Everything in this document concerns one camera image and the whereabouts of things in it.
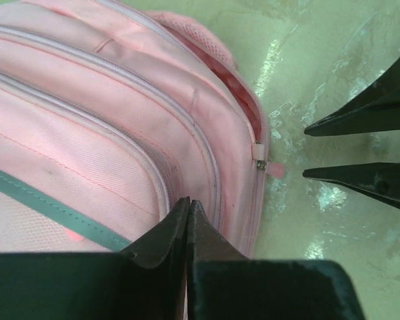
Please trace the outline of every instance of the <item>zipper pull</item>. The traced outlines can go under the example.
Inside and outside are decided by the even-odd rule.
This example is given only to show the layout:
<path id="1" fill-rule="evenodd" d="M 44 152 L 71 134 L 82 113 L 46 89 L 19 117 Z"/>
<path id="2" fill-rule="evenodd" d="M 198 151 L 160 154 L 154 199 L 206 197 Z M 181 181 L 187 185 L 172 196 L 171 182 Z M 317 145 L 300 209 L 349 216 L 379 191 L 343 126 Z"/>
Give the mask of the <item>zipper pull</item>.
<path id="1" fill-rule="evenodd" d="M 266 174 L 282 179 L 285 176 L 286 167 L 282 163 L 272 163 L 265 160 L 265 146 L 256 143 L 252 146 L 252 157 L 257 161 L 256 168 L 265 171 Z"/>

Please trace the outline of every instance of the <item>green trim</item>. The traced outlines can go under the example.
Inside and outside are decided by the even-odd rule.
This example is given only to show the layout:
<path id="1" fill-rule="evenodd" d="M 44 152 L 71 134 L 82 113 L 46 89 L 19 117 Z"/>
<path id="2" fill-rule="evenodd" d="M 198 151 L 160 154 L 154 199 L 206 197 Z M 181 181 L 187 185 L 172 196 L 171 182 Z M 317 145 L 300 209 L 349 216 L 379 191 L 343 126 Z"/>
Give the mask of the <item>green trim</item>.
<path id="1" fill-rule="evenodd" d="M 131 243 L 106 226 L 2 171 L 0 192 L 112 251 L 120 251 Z"/>

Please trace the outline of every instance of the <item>pink fabric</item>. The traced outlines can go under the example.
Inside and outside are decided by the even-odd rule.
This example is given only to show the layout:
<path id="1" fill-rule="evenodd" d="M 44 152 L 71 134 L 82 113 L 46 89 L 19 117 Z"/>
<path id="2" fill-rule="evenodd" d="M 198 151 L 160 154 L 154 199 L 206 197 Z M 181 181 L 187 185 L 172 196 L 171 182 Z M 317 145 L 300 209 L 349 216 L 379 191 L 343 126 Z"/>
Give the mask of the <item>pink fabric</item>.
<path id="1" fill-rule="evenodd" d="M 256 160 L 268 153 L 261 106 L 229 50 L 210 31 L 188 17 L 150 14 L 141 18 L 150 23 L 142 24 L 92 0 L 0 6 L 0 25 L 94 53 L 134 71 L 179 104 L 97 63 L 0 31 L 0 72 L 88 108 L 142 141 L 150 157 L 127 149 L 102 127 L 0 83 L 0 170 L 130 240 L 152 228 L 178 198 L 190 196 L 201 200 L 212 224 L 250 255 L 265 181 Z M 148 169 L 149 161 L 158 173 Z M 36 169 L 45 166 L 59 179 Z M 269 170 L 282 176 L 282 167 Z M 101 216 L 105 207 L 112 210 Z M 74 242 L 85 242 L 66 233 Z"/>

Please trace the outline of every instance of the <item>reflective strip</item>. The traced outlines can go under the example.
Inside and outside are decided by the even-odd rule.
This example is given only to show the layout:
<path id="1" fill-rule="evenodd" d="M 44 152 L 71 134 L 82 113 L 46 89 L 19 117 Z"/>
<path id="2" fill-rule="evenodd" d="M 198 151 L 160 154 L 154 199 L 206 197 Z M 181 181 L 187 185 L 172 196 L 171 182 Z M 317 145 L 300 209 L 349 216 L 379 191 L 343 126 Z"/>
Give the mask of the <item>reflective strip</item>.
<path id="1" fill-rule="evenodd" d="M 0 192 L 109 250 L 120 251 L 131 243 L 106 226 L 2 171 Z"/>

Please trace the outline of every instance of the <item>bag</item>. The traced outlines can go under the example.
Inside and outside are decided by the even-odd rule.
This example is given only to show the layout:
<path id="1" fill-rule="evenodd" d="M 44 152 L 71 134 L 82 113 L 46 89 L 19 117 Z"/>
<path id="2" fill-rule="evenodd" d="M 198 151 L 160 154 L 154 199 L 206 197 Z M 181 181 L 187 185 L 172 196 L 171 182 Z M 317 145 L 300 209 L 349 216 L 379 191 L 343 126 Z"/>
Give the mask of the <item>bag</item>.
<path id="1" fill-rule="evenodd" d="M 180 198 L 250 256 L 269 125 L 204 26 L 110 0 L 0 5 L 0 251 L 118 251 Z"/>

